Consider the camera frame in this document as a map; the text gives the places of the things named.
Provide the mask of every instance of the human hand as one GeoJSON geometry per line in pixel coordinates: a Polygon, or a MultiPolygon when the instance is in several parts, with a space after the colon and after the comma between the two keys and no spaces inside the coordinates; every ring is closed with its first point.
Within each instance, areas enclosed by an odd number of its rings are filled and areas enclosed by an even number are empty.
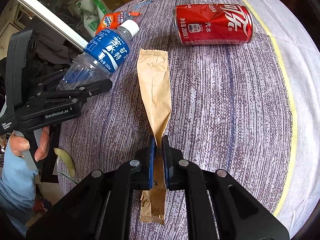
{"type": "MultiPolygon", "coordinates": [[[[50,131],[49,126],[42,128],[41,137],[40,137],[40,146],[35,153],[36,162],[38,162],[39,160],[43,160],[48,155],[49,140],[50,140],[49,131],[50,131]]],[[[10,149],[12,153],[18,157],[23,157],[22,151],[26,151],[30,149],[30,144],[28,140],[23,137],[16,136],[14,134],[14,131],[10,136],[9,144],[10,144],[10,149]]]]}

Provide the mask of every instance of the crumpled paper packet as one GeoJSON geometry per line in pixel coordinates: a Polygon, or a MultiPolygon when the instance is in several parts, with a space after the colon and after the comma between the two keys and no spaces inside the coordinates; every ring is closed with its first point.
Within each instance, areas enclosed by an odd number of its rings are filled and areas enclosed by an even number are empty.
{"type": "Polygon", "coordinates": [[[141,97],[156,139],[153,187],[141,196],[140,221],[164,224],[166,186],[161,140],[171,115],[168,52],[140,50],[137,72],[141,97]]]}

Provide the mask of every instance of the blue bottle label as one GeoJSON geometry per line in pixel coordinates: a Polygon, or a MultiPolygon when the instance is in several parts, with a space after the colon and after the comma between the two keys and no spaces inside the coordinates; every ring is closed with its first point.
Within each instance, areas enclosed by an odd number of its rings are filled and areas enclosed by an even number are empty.
{"type": "Polygon", "coordinates": [[[103,29],[84,48],[84,52],[113,73],[125,61],[130,49],[122,37],[111,29],[103,29]]]}

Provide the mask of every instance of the gray striped tablecloth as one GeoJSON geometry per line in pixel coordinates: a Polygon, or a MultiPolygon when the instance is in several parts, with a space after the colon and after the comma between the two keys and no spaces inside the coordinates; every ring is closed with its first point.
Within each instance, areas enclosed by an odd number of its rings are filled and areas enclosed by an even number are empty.
{"type": "MultiPolygon", "coordinates": [[[[141,13],[131,54],[111,76],[112,90],[96,96],[80,118],[63,123],[60,148],[70,153],[75,179],[80,181],[95,169],[117,169],[145,147],[151,130],[136,63],[141,48],[165,50],[172,96],[166,134],[171,146],[181,149],[185,159],[201,169],[227,170],[274,212],[288,179],[294,120],[274,45],[255,14],[255,34],[249,44],[181,45],[175,36],[172,10],[193,3],[244,1],[134,0],[119,8],[141,13]]],[[[269,6],[266,3],[265,10],[270,10],[269,6]]],[[[68,174],[62,162],[58,171],[68,174]]],[[[74,187],[63,176],[59,181],[65,193],[74,187]]],[[[184,192],[167,193],[164,226],[139,222],[140,194],[136,192],[133,200],[131,239],[188,238],[184,192]]],[[[290,230],[291,222],[282,222],[290,230]]]]}

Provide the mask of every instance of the tablecloth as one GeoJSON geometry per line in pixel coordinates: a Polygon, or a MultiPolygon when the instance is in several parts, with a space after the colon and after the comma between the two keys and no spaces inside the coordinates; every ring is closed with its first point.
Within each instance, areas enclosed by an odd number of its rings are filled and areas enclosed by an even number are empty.
{"type": "MultiPolygon", "coordinates": [[[[95,169],[117,169],[148,143],[151,130],[140,95],[139,50],[168,51],[172,147],[201,169],[225,169],[272,212],[293,236],[320,197],[318,80],[320,54],[279,0],[134,0],[121,10],[141,13],[127,61],[114,86],[94,97],[89,111],[61,127],[60,148],[80,181],[95,169]],[[244,45],[183,46],[173,28],[180,4],[247,6],[254,37],[244,45]]],[[[64,163],[58,171],[68,174],[64,163]]],[[[65,193],[75,184],[64,176],[65,193]]],[[[167,193],[165,225],[139,222],[135,192],[130,239],[187,239],[183,191],[167,193]]]]}

